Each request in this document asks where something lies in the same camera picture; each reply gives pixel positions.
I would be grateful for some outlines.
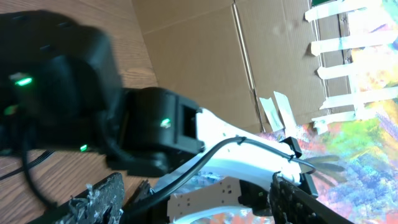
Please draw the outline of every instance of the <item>cardboard box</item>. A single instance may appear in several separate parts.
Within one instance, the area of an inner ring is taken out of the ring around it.
[[[318,35],[303,19],[308,0],[132,1],[159,86],[239,128],[271,130],[258,97],[277,107],[274,91],[288,97],[297,124],[331,113],[319,110],[330,92],[348,93],[345,78],[330,88],[315,73],[324,62],[307,53]]]

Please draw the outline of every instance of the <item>wooden table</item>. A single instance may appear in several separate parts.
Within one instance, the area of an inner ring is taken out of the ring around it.
[[[0,13],[46,9],[103,29],[113,40],[114,56],[125,86],[144,88],[157,81],[130,0],[0,0]],[[31,152],[31,158],[42,151]],[[113,171],[97,154],[56,152],[32,169],[40,189],[58,204],[85,190]],[[0,157],[0,176],[20,167],[18,159]],[[143,178],[123,173],[126,198]],[[156,179],[150,180],[154,185]],[[44,211],[27,188],[22,174],[0,181],[0,223],[26,223]]]

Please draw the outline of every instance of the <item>masking tape strip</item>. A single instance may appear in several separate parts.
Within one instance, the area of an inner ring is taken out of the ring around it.
[[[313,127],[317,129],[318,134],[323,134],[328,131],[328,124],[333,122],[355,121],[357,119],[367,120],[376,117],[374,109],[366,109],[362,113],[362,117],[357,117],[355,111],[343,112],[337,114],[330,114],[319,118],[312,118],[314,121]]]
[[[378,70],[384,70],[389,67],[393,62],[386,61],[386,60],[377,60],[375,58],[374,62],[370,63],[347,63],[332,67],[319,67],[317,70],[318,76],[323,79],[331,79],[331,78],[338,78],[338,77],[345,77],[348,75],[355,75],[361,74],[366,72],[376,72]]]
[[[358,103],[370,103],[381,100],[391,100],[397,98],[397,96],[398,96],[398,86],[384,88],[381,90],[370,90],[370,91],[360,92],[357,93],[356,96],[354,96],[353,94],[331,96],[326,98],[326,100],[323,102],[322,106],[319,109],[322,110],[338,106],[354,105],[355,101],[358,101]]]
[[[318,56],[324,52],[354,49],[374,45],[391,44],[398,37],[398,30],[373,32],[364,35],[318,40],[311,42],[311,54]]]
[[[285,135],[286,137],[295,137],[296,120],[294,120],[292,108],[290,107],[289,99],[287,96],[274,91],[276,103],[278,104],[280,115],[285,124]]]
[[[274,102],[272,101],[272,98],[269,99],[260,98],[260,102],[262,108],[266,112],[267,119],[269,124],[271,125],[272,131],[278,131],[283,129],[284,125],[279,119],[279,115],[275,108]]]
[[[380,6],[380,0],[339,0],[326,4],[322,4],[305,12],[304,17],[306,21],[314,21],[332,15],[337,15],[343,12],[348,12],[364,7]]]

